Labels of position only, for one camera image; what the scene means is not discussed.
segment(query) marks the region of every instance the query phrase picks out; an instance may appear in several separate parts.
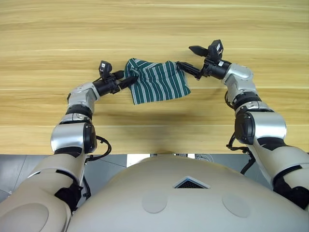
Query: striped towel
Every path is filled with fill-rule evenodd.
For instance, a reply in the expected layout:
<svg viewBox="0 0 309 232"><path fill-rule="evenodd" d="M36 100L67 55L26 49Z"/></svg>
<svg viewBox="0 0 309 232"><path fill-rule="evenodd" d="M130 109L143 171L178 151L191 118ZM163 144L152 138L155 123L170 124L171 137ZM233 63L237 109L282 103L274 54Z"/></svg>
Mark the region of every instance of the striped towel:
<svg viewBox="0 0 309 232"><path fill-rule="evenodd" d="M139 77L137 82L129 87L135 105L181 98L190 93L184 72L172 61L151 63L129 59L125 78L130 76Z"/></svg>

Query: white stripe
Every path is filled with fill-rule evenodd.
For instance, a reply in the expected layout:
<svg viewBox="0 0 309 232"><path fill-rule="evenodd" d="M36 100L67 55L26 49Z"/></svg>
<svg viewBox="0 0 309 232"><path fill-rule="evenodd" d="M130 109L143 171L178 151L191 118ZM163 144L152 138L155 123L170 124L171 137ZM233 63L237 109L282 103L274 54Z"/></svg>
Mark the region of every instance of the white stripe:
<svg viewBox="0 0 309 232"><path fill-rule="evenodd" d="M178 75L177 67L176 67L176 64L174 62L173 62L173 66L174 66L174 72L175 72L175 75L177 77L177 81L178 81L178 84L179 84L180 92L181 92L182 97L183 97L184 96L184 90L183 90L182 81L180 79L180 76Z"/></svg>
<svg viewBox="0 0 309 232"><path fill-rule="evenodd" d="M171 65L170 65L170 62L171 62L171 61L168 61L171 79L172 79L172 81L173 81L173 83L174 83L174 85L175 85L175 91L177 92L177 97L180 98L182 95L181 95L181 93L179 94L179 92L178 92L178 88L177 88L177 85L176 85L176 82L175 82L175 77L174 77L174 75L173 75L172 67L171 67Z"/></svg>
<svg viewBox="0 0 309 232"><path fill-rule="evenodd" d="M173 62L173 65L174 65L175 74L176 74L176 77L177 77L177 80L178 80L178 83L179 83L180 91L182 93L182 96L184 96L184 89L183 89L182 81L181 81L181 78L180 78L180 76L177 72L177 67L176 67L175 62Z"/></svg>
<svg viewBox="0 0 309 232"><path fill-rule="evenodd" d="M128 67L129 67L129 62L126 64L126 70L127 70L127 76L130 77L130 73L129 73L129 68ZM133 95L133 102L136 105L137 104L137 100L136 100L134 86L132 86L131 90L132 90L132 95Z"/></svg>
<svg viewBox="0 0 309 232"><path fill-rule="evenodd" d="M148 88L148 86L147 86L147 84L146 84L146 81L144 80L144 72L143 72L143 69L139 69L139 73L140 73L140 75L141 75L141 76L140 76L140 84L143 85L144 91L145 91L145 87L147 88L148 94L149 94L149 98L150 98L150 91L149 91L149 88ZM146 92L145 92L145 95L144 95L144 102L148 102L148 101L147 101Z"/></svg>
<svg viewBox="0 0 309 232"><path fill-rule="evenodd" d="M169 75L168 75L168 71L167 71L167 69L166 69L165 63L163 64L163 70L164 70L164 73L165 73L166 82L168 83L169 88L170 88L170 90L171 90L171 92L172 92L172 98L175 98L175 93L174 93L173 87L172 87L172 85L171 85L171 83L170 83L170 81L169 81Z"/></svg>
<svg viewBox="0 0 309 232"><path fill-rule="evenodd" d="M150 69L148 69L148 71L149 71L149 75L150 75L151 77L153 77L153 75L152 75L152 73L151 73L151 70L150 70ZM158 93L158 95L159 95L159 100L158 100L158 101L161 101L160 91L159 91L158 87L155 85L155 83L154 83L154 82L155 82L155 81L154 81L154 80L152 80L151 85L155 87L155 89L156 89L156 91L157 91L157 93Z"/></svg>
<svg viewBox="0 0 309 232"><path fill-rule="evenodd" d="M166 90L167 90L167 96L168 96L168 98L169 98L169 88L168 88L168 86L164 83L164 81L163 81L163 75L162 75L162 73L161 73L161 70L160 70L160 68L158 67L158 69L159 69L159 72L160 72L160 76L161 76L161 81L162 81L162 84L164 84L164 86L165 86L165 88L166 88Z"/></svg>
<svg viewBox="0 0 309 232"><path fill-rule="evenodd" d="M160 82L159 82L159 76L158 76L158 74L156 73L156 70L154 69L154 76L155 76L155 80L156 80L156 82L158 83L158 85L159 85L159 87L160 87L160 89L161 89L161 92L162 92L162 94L163 94L163 100L166 100L166 96L165 96L165 92L164 92L164 89L163 89L163 86L160 84Z"/></svg>
<svg viewBox="0 0 309 232"><path fill-rule="evenodd" d="M146 69L148 69L148 68L151 68L152 66L154 66L155 64L153 64L153 63L151 63L150 65L148 65L148 66L146 66L146 67L144 67L143 69L142 69L142 76L144 77L144 74L145 74L145 79L143 79L143 81L144 81L144 83L145 83L145 85L146 85L146 87L147 87L147 89L148 89L148 92L149 92L149 101L151 102L151 96L150 96L150 90L149 90L149 88L152 90L152 92L153 92L153 94L155 94L154 93L154 88L152 88L152 86L151 85L149 85L149 88L148 88L148 85L146 84L146 82L145 82L145 80L150 84L150 82L148 81L148 74L147 74L147 72L145 71Z"/></svg>
<svg viewBox="0 0 309 232"><path fill-rule="evenodd" d="M140 84L140 88L141 88L141 92L142 92L143 96L146 96L145 89L144 89L144 87L141 85L141 82L140 82L140 77L138 77L137 82ZM136 89L137 89L137 91L138 91L138 95L139 95L139 99L140 99L140 91L139 91L138 87L137 87Z"/></svg>
<svg viewBox="0 0 309 232"><path fill-rule="evenodd" d="M148 73L147 73L147 71L146 71L146 69L150 69L150 68L152 68L154 65L155 65L155 64L151 64L151 65L149 65L149 66L143 68L143 71L144 71L145 74L146 74L146 81L149 83L150 89L151 89L152 92L153 92L154 101L156 101L155 89L154 89L153 85L150 83L149 77L148 77Z"/></svg>

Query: vent grille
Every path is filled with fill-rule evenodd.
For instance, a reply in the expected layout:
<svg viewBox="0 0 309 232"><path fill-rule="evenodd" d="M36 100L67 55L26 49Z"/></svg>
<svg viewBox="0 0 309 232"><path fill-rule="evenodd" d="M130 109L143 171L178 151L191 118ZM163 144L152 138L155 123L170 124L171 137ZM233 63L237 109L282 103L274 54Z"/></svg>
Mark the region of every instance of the vent grille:
<svg viewBox="0 0 309 232"><path fill-rule="evenodd" d="M208 187L204 186L201 183L198 183L198 181L195 181L191 178L185 178L180 183L178 183L175 187L175 189L208 189Z"/></svg>

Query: green striped cloth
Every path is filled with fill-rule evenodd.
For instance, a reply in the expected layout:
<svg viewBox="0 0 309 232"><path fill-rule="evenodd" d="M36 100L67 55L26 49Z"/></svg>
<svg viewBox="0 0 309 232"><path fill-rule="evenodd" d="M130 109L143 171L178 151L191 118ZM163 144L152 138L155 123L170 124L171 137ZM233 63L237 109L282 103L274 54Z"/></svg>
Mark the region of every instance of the green striped cloth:
<svg viewBox="0 0 309 232"><path fill-rule="evenodd" d="M137 82L129 87L135 105L181 98L190 93L184 72L172 61L151 63L129 59L125 78L131 76L139 77Z"/></svg>

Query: silver metal joint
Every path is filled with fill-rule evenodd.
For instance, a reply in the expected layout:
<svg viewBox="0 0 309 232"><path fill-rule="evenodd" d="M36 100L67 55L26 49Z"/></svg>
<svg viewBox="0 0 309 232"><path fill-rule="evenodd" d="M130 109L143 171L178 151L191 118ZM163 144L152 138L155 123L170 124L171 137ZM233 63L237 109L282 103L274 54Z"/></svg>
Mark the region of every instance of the silver metal joint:
<svg viewBox="0 0 309 232"><path fill-rule="evenodd" d="M52 150L69 146L84 149L84 125L85 122L56 125L51 136Z"/></svg>
<svg viewBox="0 0 309 232"><path fill-rule="evenodd" d="M268 105L262 101L250 101L244 103L240 107L238 107L235 111L235 115L239 112L239 110L247 108L248 110L272 110L268 107Z"/></svg>
<svg viewBox="0 0 309 232"><path fill-rule="evenodd" d="M84 121L84 120L87 120L90 123L92 123L91 119L88 116L78 114L78 113L64 115L60 123L69 123L69 122Z"/></svg>
<svg viewBox="0 0 309 232"><path fill-rule="evenodd" d="M94 113L94 102L100 99L100 95L93 83L85 83L73 89L68 100L68 108L73 105L84 105Z"/></svg>

